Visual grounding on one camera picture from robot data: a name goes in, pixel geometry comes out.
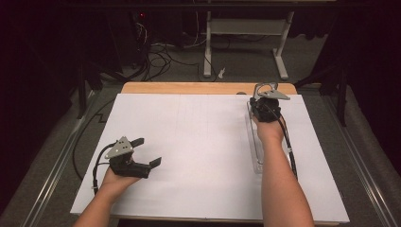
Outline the metal floor rail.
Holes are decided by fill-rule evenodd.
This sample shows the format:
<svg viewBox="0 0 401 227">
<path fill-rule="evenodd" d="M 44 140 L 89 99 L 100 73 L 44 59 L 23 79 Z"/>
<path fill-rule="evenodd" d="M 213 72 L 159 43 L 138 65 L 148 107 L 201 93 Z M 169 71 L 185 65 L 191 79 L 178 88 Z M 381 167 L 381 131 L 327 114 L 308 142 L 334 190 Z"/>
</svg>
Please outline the metal floor rail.
<svg viewBox="0 0 401 227">
<path fill-rule="evenodd" d="M 93 104 L 96 102 L 98 97 L 98 92 L 91 91 L 87 95 L 87 110 L 81 119 L 77 119 L 74 128 L 69 133 L 58 159 L 55 161 L 49 175 L 47 176 L 44 185 L 35 200 L 32 208 L 30 209 L 28 215 L 26 216 L 24 222 L 20 227 L 37 227 L 40 218 L 44 213 L 44 209 L 49 203 L 53 192 L 55 191 L 57 184 L 61 178 L 65 167 L 67 166 L 68 160 L 72 155 L 73 146 L 78 142 L 78 136 L 83 132 L 83 125 L 86 121 L 89 110 L 92 108 Z"/>
<path fill-rule="evenodd" d="M 323 96 L 323 102 L 340 129 L 341 136 L 349 151 L 354 169 L 383 227 L 401 227 L 401 223 L 396 221 L 395 215 L 391 211 L 389 204 L 385 201 L 384 194 L 366 166 L 366 163 L 363 161 L 356 144 L 352 140 L 350 132 L 340 123 L 337 117 L 337 110 L 334 101 L 329 96 Z"/>
</svg>

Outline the clear plastic tray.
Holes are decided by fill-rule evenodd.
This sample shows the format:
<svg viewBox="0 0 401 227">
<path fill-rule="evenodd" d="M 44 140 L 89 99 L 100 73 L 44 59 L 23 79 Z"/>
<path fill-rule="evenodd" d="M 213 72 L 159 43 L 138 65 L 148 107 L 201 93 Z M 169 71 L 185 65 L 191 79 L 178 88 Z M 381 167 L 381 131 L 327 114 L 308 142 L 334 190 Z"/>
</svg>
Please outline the clear plastic tray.
<svg viewBox="0 0 401 227">
<path fill-rule="evenodd" d="M 257 135 L 257 127 L 256 124 L 253 122 L 253 118 L 250 117 L 249 113 L 249 101 L 247 102 L 247 109 L 248 112 L 245 115 L 245 122 L 247 127 L 247 133 L 249 138 L 250 150 L 251 150 L 251 157 L 253 161 L 253 170 L 256 174 L 261 174 L 263 170 L 264 164 L 264 151 L 262 142 L 260 141 Z M 294 174 L 297 174 L 296 163 L 294 159 L 294 155 L 292 152 L 292 147 L 290 144 L 289 136 L 288 136 L 288 129 L 286 126 L 286 122 L 283 119 L 278 119 L 278 123 L 280 124 L 283 133 L 284 139 L 282 142 L 284 153 L 288 159 L 289 166 Z"/>
</svg>

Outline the black stand leg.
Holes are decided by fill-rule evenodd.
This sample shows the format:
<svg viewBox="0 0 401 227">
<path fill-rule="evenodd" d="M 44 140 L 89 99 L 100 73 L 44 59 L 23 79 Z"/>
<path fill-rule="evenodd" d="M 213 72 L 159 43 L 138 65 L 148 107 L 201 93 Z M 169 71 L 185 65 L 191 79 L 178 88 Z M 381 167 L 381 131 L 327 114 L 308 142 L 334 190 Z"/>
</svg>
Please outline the black stand leg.
<svg viewBox="0 0 401 227">
<path fill-rule="evenodd" d="M 347 72 L 340 63 L 335 63 L 312 73 L 305 79 L 297 81 L 294 86 L 301 88 L 307 84 L 320 83 L 319 92 L 322 96 L 337 95 L 336 115 L 343 127 L 345 123 L 345 105 L 347 90 Z"/>
<path fill-rule="evenodd" d="M 105 73 L 120 82 L 127 82 L 128 80 L 120 74 L 108 69 L 93 61 L 81 61 L 77 68 L 77 81 L 78 81 L 78 119 L 81 119 L 88 107 L 86 95 L 86 83 L 89 83 L 93 90 L 101 90 L 102 84 L 100 82 L 100 74 Z"/>
</svg>

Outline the white metal stand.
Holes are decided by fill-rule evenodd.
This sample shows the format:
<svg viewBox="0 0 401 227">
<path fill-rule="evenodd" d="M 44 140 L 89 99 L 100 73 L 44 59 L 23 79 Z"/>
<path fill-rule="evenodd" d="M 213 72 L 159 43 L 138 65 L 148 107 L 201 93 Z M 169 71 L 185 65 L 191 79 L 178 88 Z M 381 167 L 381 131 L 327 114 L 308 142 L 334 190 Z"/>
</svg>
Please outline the white metal stand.
<svg viewBox="0 0 401 227">
<path fill-rule="evenodd" d="M 203 75 L 206 78 L 212 76 L 212 48 L 211 38 L 213 34 L 221 35 L 264 35 L 279 36 L 280 43 L 277 48 L 272 49 L 279 76 L 283 80 L 288 79 L 282 52 L 292 24 L 294 12 L 287 14 L 285 19 L 263 20 L 263 19 L 217 19 L 212 18 L 211 12 L 206 17 L 206 40 L 204 51 Z"/>
</svg>

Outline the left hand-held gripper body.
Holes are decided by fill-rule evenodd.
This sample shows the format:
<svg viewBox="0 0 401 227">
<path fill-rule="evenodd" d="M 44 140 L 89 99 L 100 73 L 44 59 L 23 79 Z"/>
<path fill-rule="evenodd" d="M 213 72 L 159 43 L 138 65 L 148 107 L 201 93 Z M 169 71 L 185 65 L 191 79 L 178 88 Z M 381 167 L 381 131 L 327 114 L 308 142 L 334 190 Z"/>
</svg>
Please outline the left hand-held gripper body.
<svg viewBox="0 0 401 227">
<path fill-rule="evenodd" d="M 133 160 L 134 149 L 131 141 L 126 136 L 122 136 L 106 153 L 105 158 L 116 175 L 146 179 L 151 167 L 149 164 L 140 164 Z"/>
</svg>

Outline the white table sheet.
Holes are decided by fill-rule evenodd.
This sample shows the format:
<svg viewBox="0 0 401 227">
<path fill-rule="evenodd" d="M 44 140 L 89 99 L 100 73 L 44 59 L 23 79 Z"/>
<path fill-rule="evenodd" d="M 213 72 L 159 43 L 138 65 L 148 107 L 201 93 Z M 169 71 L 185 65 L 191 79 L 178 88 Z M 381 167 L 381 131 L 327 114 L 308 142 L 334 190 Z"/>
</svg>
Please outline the white table sheet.
<svg viewBox="0 0 401 227">
<path fill-rule="evenodd" d="M 349 218 L 325 160 L 304 99 L 280 100 L 298 180 L 318 223 Z M 112 214 L 124 218 L 262 220 L 261 176 L 253 171 L 244 95 L 119 94 L 71 208 L 80 214 L 94 196 L 99 152 L 121 136 L 145 138 L 133 159 L 162 157 L 148 179 L 131 186 Z"/>
</svg>

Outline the person's left hand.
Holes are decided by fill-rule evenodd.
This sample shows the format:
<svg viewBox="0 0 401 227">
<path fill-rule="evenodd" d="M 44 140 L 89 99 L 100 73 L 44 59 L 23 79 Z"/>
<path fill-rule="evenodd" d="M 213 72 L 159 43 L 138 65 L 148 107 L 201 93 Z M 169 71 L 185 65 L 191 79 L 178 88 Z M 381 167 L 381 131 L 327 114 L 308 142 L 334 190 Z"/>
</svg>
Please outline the person's left hand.
<svg viewBox="0 0 401 227">
<path fill-rule="evenodd" d="M 131 185 L 140 181 L 140 178 L 122 177 L 116 175 L 110 168 L 107 169 L 99 193 L 110 200 L 118 199 Z"/>
</svg>

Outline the person's right hand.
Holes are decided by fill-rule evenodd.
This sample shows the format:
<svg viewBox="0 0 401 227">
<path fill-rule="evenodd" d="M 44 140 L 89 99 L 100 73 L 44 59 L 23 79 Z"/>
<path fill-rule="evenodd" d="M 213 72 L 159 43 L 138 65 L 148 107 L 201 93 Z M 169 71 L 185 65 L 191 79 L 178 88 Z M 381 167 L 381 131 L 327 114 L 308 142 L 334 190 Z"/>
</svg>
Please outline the person's right hand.
<svg viewBox="0 0 401 227">
<path fill-rule="evenodd" d="M 280 124 L 277 121 L 274 122 L 259 122 L 254 116 L 253 122 L 257 127 L 257 134 L 263 144 L 268 142 L 281 143 L 284 138 L 284 133 Z"/>
</svg>

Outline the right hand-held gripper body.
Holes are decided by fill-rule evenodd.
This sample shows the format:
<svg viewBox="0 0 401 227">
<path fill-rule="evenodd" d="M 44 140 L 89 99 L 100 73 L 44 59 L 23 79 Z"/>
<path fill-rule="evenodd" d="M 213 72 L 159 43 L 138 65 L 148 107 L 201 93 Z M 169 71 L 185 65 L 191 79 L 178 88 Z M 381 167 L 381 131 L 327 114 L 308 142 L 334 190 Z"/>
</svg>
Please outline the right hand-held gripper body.
<svg viewBox="0 0 401 227">
<path fill-rule="evenodd" d="M 250 117 L 266 123 L 278 120 L 281 117 L 280 99 L 290 100 L 290 97 L 277 90 L 255 91 L 249 101 Z"/>
</svg>

